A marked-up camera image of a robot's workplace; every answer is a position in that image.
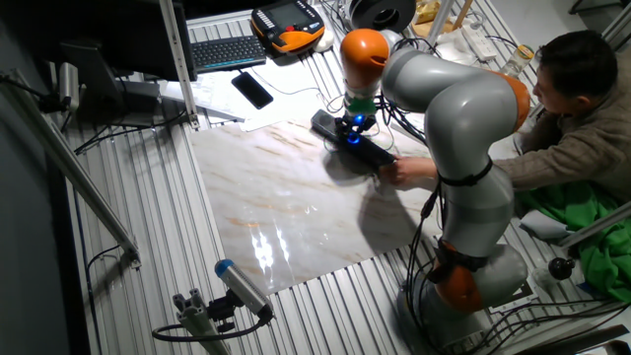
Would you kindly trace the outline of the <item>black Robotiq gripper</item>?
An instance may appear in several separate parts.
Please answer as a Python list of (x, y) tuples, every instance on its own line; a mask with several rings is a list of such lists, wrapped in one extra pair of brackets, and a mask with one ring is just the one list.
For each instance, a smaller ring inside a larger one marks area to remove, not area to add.
[(347, 113), (344, 119), (335, 120), (335, 133), (340, 143), (349, 143), (349, 137), (352, 131), (355, 133), (355, 143), (367, 141), (368, 137), (362, 132), (369, 130), (376, 123), (373, 114), (366, 113)]

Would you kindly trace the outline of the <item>person left hand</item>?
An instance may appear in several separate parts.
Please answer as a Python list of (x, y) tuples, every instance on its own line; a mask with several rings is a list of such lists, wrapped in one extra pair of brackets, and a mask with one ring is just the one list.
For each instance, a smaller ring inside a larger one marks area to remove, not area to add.
[(434, 161), (425, 157), (399, 157), (388, 166), (388, 178), (394, 185), (409, 185), (419, 178), (436, 178)]

